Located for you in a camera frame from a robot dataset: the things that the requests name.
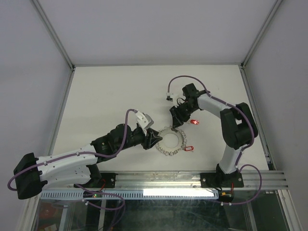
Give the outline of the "metal disc with key rings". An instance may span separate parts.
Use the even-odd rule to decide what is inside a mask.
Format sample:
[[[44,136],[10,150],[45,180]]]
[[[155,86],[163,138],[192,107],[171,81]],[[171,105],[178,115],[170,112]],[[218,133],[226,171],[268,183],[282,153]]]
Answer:
[[[171,126],[164,127],[159,131],[158,135],[163,139],[155,146],[156,149],[164,155],[176,155],[186,147],[186,134],[181,129],[172,128]]]

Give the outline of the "red key tag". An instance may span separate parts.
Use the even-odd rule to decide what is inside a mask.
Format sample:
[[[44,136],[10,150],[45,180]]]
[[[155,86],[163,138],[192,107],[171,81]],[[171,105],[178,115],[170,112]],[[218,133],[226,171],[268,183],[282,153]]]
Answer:
[[[185,147],[183,148],[183,150],[184,150],[185,152],[193,152],[193,151],[194,151],[194,147],[193,147],[193,146],[185,146]]]

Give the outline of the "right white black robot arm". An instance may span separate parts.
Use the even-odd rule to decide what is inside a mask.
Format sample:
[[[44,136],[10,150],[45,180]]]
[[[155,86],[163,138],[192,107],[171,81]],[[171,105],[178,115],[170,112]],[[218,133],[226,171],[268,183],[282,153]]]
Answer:
[[[245,149],[252,146],[258,136],[257,126],[248,104],[232,105],[207,90],[199,91],[193,83],[182,89],[183,98],[167,93],[167,100],[173,102],[170,108],[172,127],[178,128],[188,122],[191,114],[204,110],[220,119],[222,137],[226,143],[223,157],[214,173],[201,176],[203,187],[220,190],[222,188],[243,187],[238,164]]]

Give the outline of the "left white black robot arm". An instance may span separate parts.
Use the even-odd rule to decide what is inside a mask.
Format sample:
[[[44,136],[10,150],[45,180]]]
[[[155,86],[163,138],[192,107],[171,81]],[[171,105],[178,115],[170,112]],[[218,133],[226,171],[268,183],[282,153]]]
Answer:
[[[95,187],[101,181],[97,164],[111,160],[125,149],[141,145],[148,150],[163,138],[158,131],[119,124],[107,135],[93,140],[86,146],[58,156],[36,157],[25,154],[13,170],[14,191],[20,200],[29,199],[48,188],[79,184]]]

